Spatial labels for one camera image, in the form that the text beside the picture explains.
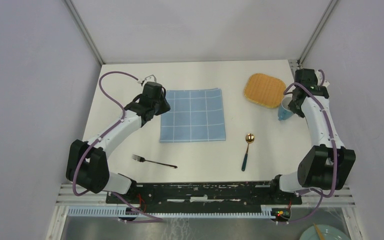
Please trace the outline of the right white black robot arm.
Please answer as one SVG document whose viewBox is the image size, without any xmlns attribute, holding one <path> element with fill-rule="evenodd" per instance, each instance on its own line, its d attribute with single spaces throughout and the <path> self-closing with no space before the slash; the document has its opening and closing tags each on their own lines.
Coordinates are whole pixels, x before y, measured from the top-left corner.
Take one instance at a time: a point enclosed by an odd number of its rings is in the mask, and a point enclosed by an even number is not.
<svg viewBox="0 0 384 240">
<path fill-rule="evenodd" d="M 293 83 L 284 91 L 291 95 L 288 109 L 305 119 L 312 147 L 297 171 L 271 180 L 268 196 L 275 204 L 286 201 L 289 193 L 315 192 L 323 198 L 332 197 L 343 188 L 356 161 L 355 151 L 345 147 L 336 131 L 324 81 L 322 70 L 302 68 L 295 71 Z"/>
</svg>

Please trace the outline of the white blue mug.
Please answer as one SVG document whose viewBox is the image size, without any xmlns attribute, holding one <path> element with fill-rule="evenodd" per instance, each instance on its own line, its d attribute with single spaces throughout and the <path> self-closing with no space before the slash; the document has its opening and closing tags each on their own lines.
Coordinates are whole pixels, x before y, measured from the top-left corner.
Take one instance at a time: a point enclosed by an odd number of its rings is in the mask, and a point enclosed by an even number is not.
<svg viewBox="0 0 384 240">
<path fill-rule="evenodd" d="M 277 111 L 277 118 L 279 121 L 285 121 L 292 117 L 294 113 L 289 109 L 289 103 L 292 101 L 291 97 L 284 97 L 281 101 L 278 111 Z"/>
</svg>

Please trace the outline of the woven bamboo placemat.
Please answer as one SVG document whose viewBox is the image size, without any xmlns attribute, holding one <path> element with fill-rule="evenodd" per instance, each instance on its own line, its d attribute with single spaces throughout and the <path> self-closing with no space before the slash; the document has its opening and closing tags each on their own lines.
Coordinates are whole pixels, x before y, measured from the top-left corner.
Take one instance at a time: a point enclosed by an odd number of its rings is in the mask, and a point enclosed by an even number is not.
<svg viewBox="0 0 384 240">
<path fill-rule="evenodd" d="M 286 84 L 273 76 L 255 73 L 251 75 L 244 87 L 244 97 L 257 105 L 275 109 L 277 108 L 283 98 Z"/>
</svg>

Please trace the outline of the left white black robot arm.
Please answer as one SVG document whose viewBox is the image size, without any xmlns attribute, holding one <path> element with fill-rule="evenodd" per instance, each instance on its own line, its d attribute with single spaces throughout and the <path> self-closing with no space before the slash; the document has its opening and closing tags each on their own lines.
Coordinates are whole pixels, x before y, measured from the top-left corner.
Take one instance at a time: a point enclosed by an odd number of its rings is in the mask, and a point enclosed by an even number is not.
<svg viewBox="0 0 384 240">
<path fill-rule="evenodd" d="M 126 105 L 122 114 L 107 130 L 87 141 L 71 143 L 66 167 L 66 178 L 95 194 L 116 192 L 129 204 L 136 200 L 138 191 L 135 181 L 109 170 L 108 158 L 132 133 L 139 130 L 154 116 L 168 112 L 171 107 L 166 100 L 165 88 L 157 82 L 147 82 L 141 94 Z"/>
</svg>

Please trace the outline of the blue checked cloth napkin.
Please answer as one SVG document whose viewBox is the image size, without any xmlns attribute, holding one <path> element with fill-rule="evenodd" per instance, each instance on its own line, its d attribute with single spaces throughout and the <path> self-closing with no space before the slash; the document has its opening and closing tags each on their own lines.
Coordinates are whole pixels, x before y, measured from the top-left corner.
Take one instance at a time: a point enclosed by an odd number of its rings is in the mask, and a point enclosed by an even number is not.
<svg viewBox="0 0 384 240">
<path fill-rule="evenodd" d="M 225 141 L 226 125 L 220 88 L 168 90 L 170 110 L 160 119 L 160 143 Z"/>
</svg>

